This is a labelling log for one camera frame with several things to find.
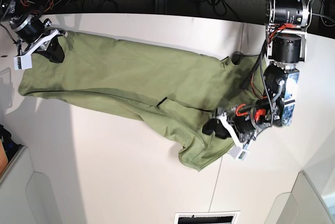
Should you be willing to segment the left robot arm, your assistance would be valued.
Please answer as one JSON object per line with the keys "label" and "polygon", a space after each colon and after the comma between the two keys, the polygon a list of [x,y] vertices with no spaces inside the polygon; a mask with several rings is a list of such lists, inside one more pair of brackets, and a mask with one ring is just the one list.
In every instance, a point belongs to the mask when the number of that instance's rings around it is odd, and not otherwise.
{"label": "left robot arm", "polygon": [[229,111],[217,108],[202,132],[232,138],[243,148],[265,129],[288,126],[296,103],[299,71],[296,65],[307,55],[307,30],[313,0],[266,0],[266,40],[241,89],[253,86],[261,72],[264,92],[254,105],[241,104]]}

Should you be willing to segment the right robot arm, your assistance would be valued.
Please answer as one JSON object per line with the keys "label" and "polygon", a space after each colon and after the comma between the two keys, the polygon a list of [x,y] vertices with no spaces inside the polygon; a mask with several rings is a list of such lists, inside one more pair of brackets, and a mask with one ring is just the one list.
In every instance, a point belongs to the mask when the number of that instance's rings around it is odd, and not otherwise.
{"label": "right robot arm", "polygon": [[59,43],[66,37],[63,29],[52,27],[41,17],[54,8],[55,0],[1,0],[1,27],[17,49],[17,67],[24,68],[24,57],[39,54],[52,63],[62,63],[65,53]]}

